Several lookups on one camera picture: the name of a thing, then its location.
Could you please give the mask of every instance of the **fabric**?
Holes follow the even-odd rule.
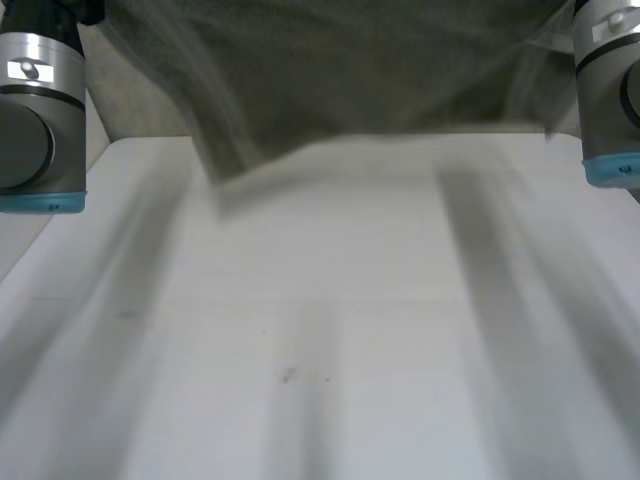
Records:
[[[102,31],[226,180],[320,139],[552,125],[573,60],[527,41],[565,0],[108,0]]]

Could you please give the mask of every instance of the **white surface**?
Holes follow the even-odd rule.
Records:
[[[113,144],[0,284],[0,478],[640,478],[640,208],[579,153],[359,139],[215,192]]]
[[[109,146],[93,100],[87,92],[87,169]],[[33,239],[49,221],[47,215],[6,215],[0,213],[0,280],[11,270]]]

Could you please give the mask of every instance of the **white wall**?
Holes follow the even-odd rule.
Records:
[[[109,145],[102,121],[87,92],[87,169]],[[6,215],[0,213],[0,280],[31,245],[51,217],[46,215]]]

